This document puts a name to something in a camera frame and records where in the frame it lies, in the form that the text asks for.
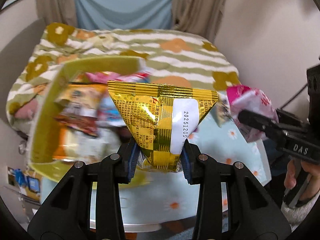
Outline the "right hand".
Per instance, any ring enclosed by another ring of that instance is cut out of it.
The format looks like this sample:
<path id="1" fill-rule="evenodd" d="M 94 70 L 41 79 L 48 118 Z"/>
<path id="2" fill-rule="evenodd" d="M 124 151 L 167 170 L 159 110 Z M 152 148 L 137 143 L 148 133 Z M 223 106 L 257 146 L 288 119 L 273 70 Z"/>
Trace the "right hand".
<path id="1" fill-rule="evenodd" d="M 287 189 L 293 189 L 296 185 L 296 167 L 295 163 L 298 161 L 298 159 L 292 159 L 289 161 L 287 165 L 287 173 L 284 180 L 284 186 Z M 305 161 L 300 161 L 302 169 L 309 173 L 311 178 L 308 183 L 308 186 L 306 187 L 305 191 L 301 195 L 300 199 L 301 201 L 305 201 L 307 199 L 312 199 L 318 192 L 319 192 L 319 165 L 307 163 Z"/>

